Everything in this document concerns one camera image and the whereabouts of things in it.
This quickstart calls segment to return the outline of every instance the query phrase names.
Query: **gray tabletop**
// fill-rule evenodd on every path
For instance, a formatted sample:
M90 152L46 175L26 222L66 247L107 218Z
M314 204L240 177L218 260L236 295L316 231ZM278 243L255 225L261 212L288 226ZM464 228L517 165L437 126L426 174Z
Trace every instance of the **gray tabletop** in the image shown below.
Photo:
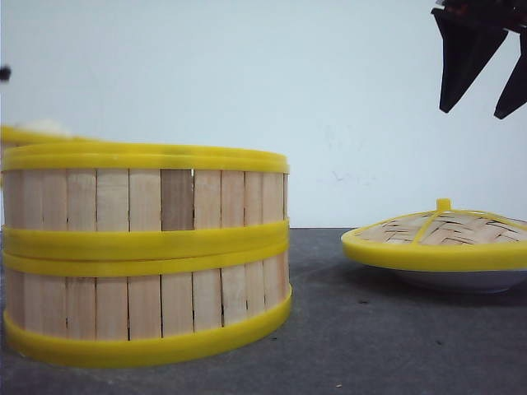
M408 286L349 262L344 231L291 231L292 314L259 342L140 369L52 366L2 344L2 393L527 393L527 282L496 295Z

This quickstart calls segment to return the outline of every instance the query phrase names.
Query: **white background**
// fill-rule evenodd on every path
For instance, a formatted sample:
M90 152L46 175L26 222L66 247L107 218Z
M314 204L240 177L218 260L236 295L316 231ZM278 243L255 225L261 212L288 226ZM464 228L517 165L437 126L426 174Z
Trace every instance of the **white background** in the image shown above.
M2 121L283 153L295 227L438 197L527 219L527 107L492 116L519 37L443 114L434 3L4 0Z

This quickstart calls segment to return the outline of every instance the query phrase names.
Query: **bamboo steamer lid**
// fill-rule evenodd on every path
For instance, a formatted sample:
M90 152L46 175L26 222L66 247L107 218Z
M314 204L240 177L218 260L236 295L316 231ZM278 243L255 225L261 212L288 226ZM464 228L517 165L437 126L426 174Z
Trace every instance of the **bamboo steamer lid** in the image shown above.
M397 270L480 272L527 269L527 223L486 211L399 216L347 232L344 253L359 263Z

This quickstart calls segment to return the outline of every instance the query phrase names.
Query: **woven bamboo pattern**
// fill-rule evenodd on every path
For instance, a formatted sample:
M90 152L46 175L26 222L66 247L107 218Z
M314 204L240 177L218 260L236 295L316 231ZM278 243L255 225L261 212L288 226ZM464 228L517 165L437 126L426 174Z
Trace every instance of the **woven bamboo pattern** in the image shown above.
M360 238L378 243L411 244L422 230L422 245L509 243L527 240L525 222L487 218L474 212L445 211L430 221L434 212L404 216L365 229Z

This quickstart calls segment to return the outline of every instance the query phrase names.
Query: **yellow plastic rim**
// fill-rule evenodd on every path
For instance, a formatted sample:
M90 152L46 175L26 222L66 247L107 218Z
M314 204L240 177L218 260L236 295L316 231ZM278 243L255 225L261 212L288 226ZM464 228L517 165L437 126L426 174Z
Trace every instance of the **yellow plastic rim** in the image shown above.
M125 261L195 258L261 249L288 240L289 222L223 229L67 232L3 228L3 250L18 257Z
M18 272L59 277L135 277L180 272L198 272L258 262L287 251L288 242L261 249L195 258L151 261L51 261L3 253L2 263Z
M439 199L436 211L431 214L417 232L411 244L387 244L358 237L361 232L376 225L403 218L398 216L374 225L350 230L342 236L344 254L359 263L370 266L419 272L485 272L527 269L527 241L495 244L424 245L419 244L426 228L445 212L473 213L474 211L452 210L448 199ZM490 212L477 212L481 217L527 229Z
M133 341L88 341L50 337L26 331L9 318L3 320L7 344L35 360L87 368L122 368L162 365L213 356L267 336L291 312L291 287L287 298L260 315L224 328Z
M2 125L2 143L11 144L45 144L51 142L94 142L95 139L74 137L74 136L59 136L48 134L46 132L35 132L28 129L16 128L13 126Z
M285 156L215 146L61 142L6 150L2 170L194 169L288 173Z

